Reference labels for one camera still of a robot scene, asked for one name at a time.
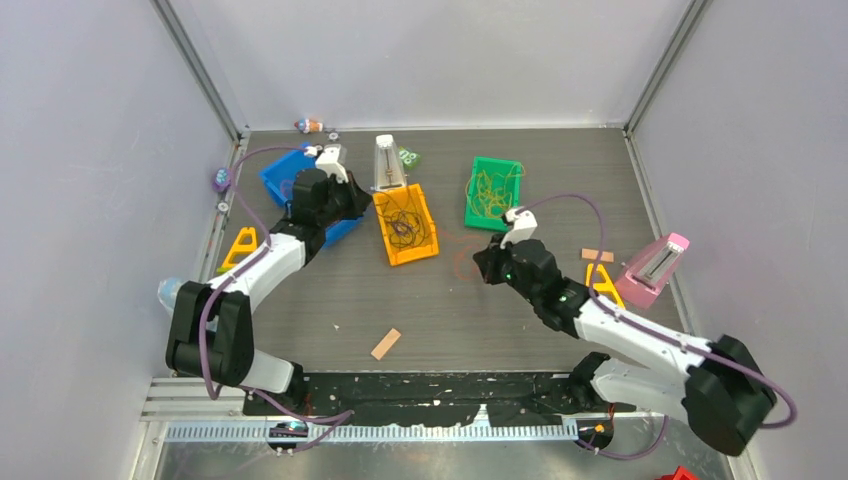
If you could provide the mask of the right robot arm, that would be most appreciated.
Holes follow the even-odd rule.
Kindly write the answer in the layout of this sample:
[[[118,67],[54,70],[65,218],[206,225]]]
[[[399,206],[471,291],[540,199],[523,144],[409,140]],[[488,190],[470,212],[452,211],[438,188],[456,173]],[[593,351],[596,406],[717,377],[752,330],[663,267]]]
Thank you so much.
[[[485,283],[511,287],[546,327],[633,359],[628,364],[599,352],[587,355],[571,374],[571,397],[580,408],[647,408],[686,424],[704,444],[733,457],[765,428],[777,391],[742,341],[693,337],[622,310],[563,275],[537,239],[511,243],[495,234],[473,261]]]

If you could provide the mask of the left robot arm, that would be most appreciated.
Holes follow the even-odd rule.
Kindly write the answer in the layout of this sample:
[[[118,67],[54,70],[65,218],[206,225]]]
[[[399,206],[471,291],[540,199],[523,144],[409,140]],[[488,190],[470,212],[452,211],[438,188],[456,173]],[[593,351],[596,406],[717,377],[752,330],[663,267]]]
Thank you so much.
[[[259,248],[206,283],[180,283],[172,306],[166,365],[216,385],[264,390],[280,412],[298,412],[307,398],[305,385],[295,380],[303,368],[256,348],[253,313],[280,283],[320,252],[329,227],[361,218],[371,203],[371,195],[347,169],[300,171],[287,215]]]

